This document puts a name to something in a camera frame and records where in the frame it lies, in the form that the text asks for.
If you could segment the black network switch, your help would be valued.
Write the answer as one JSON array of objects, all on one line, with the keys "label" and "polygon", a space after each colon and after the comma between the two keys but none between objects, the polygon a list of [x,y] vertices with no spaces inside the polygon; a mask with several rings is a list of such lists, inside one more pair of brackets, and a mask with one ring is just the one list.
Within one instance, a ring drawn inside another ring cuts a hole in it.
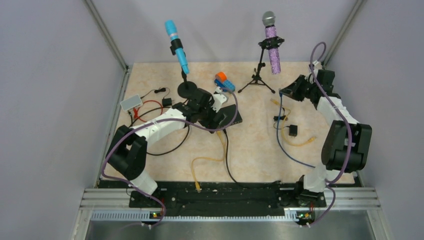
[{"label": "black network switch", "polygon": [[215,116],[217,129],[223,128],[227,125],[233,126],[237,124],[241,124],[243,122],[243,118],[238,110],[236,110],[236,105],[232,104],[229,106],[225,106],[221,108],[217,115]]}]

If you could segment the black switch power adapter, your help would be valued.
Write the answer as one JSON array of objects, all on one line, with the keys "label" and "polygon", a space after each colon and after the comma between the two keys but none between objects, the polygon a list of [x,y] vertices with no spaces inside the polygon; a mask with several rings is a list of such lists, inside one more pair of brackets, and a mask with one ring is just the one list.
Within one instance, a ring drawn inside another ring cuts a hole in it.
[{"label": "black switch power adapter", "polygon": [[290,136],[290,137],[296,137],[297,135],[298,135],[298,126],[297,125],[295,125],[295,124],[290,124],[290,125],[288,125],[288,126],[283,126],[283,127],[277,127],[277,123],[278,123],[278,120],[280,120],[280,121],[283,121],[283,120],[288,120],[288,117],[286,116],[286,115],[283,115],[283,116],[281,116],[281,117],[278,117],[277,115],[275,115],[274,117],[273,117],[273,120],[274,120],[274,125],[273,125],[273,127],[276,129],[276,130],[281,130],[281,129],[283,129],[283,128],[288,128],[288,135]]}]

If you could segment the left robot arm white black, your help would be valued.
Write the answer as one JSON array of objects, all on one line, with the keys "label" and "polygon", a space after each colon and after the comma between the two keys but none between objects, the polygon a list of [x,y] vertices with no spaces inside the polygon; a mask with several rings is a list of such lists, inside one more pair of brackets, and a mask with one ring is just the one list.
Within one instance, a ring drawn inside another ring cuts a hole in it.
[{"label": "left robot arm white black", "polygon": [[149,207],[160,202],[158,184],[146,168],[148,148],[167,135],[189,125],[213,132],[225,118],[219,114],[228,101],[222,89],[214,93],[196,89],[185,102],[178,102],[160,116],[138,126],[120,126],[111,141],[105,163],[118,171],[126,183],[142,191]]}]

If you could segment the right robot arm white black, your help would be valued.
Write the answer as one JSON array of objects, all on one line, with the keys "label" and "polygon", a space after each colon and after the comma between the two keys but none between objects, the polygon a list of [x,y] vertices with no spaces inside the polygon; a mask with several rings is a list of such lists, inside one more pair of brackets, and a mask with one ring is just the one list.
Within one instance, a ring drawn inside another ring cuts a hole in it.
[{"label": "right robot arm white black", "polygon": [[343,174],[362,170],[367,162],[372,127],[351,116],[340,95],[333,91],[334,79],[334,71],[318,69],[308,76],[300,75],[279,90],[281,96],[295,101],[310,100],[329,125],[321,164],[302,175],[293,191],[294,202],[302,207],[322,201],[329,184],[337,182]]}]

